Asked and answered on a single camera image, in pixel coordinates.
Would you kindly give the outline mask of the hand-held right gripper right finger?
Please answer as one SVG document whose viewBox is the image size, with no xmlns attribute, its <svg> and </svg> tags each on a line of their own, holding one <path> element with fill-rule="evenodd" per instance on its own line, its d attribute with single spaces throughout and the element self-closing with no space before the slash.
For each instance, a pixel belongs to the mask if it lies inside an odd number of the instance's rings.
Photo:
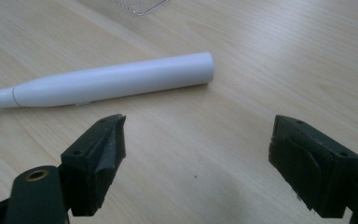
<svg viewBox="0 0 358 224">
<path fill-rule="evenodd" d="M 342 217 L 358 172 L 358 154 L 306 122 L 275 117 L 268 161 L 320 217 Z"/>
</svg>

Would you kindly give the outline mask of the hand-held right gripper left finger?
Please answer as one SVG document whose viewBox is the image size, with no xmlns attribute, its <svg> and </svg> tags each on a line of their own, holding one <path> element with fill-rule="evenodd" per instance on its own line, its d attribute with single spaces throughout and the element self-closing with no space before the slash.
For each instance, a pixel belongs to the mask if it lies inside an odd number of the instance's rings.
<svg viewBox="0 0 358 224">
<path fill-rule="evenodd" d="M 126 157 L 125 120 L 117 114 L 96 121 L 61 154 L 65 203 L 75 217 L 92 217 L 102 207 Z"/>
</svg>

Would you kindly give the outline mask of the white electric toothbrush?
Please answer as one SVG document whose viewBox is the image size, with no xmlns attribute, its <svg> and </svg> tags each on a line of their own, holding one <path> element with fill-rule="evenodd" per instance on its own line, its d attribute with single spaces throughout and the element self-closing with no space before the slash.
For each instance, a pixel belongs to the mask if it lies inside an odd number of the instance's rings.
<svg viewBox="0 0 358 224">
<path fill-rule="evenodd" d="M 41 77 L 0 90 L 0 108 L 81 105 L 134 94 L 209 83 L 208 52 Z"/>
</svg>

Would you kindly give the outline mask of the clear plastic container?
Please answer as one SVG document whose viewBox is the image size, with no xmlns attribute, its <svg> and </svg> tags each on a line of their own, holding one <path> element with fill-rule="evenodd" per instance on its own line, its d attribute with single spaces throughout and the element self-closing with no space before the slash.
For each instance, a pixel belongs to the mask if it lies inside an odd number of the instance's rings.
<svg viewBox="0 0 358 224">
<path fill-rule="evenodd" d="M 158 7 L 161 7 L 169 0 L 113 0 L 121 7 L 136 15 L 146 15 Z"/>
</svg>

